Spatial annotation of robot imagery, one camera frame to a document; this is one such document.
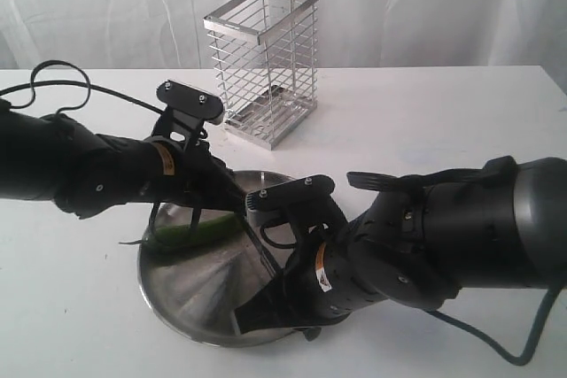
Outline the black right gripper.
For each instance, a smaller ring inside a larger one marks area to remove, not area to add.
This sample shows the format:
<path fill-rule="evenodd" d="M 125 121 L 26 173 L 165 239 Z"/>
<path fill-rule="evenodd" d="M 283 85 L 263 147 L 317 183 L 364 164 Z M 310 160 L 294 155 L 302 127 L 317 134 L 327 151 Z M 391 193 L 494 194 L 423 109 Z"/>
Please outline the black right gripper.
<path fill-rule="evenodd" d="M 284 273 L 234 310 L 240 334 L 265 329 L 309 330 L 335 325 L 352 312 L 379 303 L 381 295 L 355 273 L 346 249 L 329 229 L 309 231 L 291 222 L 296 248 Z"/>

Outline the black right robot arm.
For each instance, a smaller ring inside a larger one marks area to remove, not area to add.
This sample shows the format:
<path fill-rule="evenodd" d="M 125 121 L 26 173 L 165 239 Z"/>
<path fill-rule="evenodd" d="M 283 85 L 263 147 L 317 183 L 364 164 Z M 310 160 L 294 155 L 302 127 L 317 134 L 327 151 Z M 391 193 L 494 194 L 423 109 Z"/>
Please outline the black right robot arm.
<path fill-rule="evenodd" d="M 291 255 L 233 313 L 238 332 L 337 324 L 392 300 L 435 311 L 462 289 L 564 288 L 566 163 L 494 158 L 479 169 L 426 175 L 347 175 L 373 191 L 348 220 L 333 180 L 313 175 L 250 193 L 248 220 L 261 233 L 287 225 Z"/>

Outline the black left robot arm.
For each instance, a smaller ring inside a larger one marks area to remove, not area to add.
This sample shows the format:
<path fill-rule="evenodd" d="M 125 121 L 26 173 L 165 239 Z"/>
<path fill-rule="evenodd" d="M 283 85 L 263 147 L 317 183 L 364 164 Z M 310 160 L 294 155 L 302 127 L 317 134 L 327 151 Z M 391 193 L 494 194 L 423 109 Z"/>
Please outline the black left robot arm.
<path fill-rule="evenodd" d="M 245 193 L 205 143 L 94 134 L 65 114 L 30 117 L 3 100 L 1 197 L 51 201 L 87 219 L 130 203 L 241 213 Z"/>

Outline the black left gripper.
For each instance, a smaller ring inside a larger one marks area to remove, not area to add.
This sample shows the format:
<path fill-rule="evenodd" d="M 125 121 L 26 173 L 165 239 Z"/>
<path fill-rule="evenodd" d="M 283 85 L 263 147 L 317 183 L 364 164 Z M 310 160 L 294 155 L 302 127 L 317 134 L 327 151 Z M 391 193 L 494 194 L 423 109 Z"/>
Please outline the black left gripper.
<path fill-rule="evenodd" d="M 187 150 L 165 138 L 145 141 L 157 151 L 157 174 L 145 183 L 145 201 L 234 212 L 245 211 L 245 192 L 234 173 L 211 154 L 208 143 Z"/>

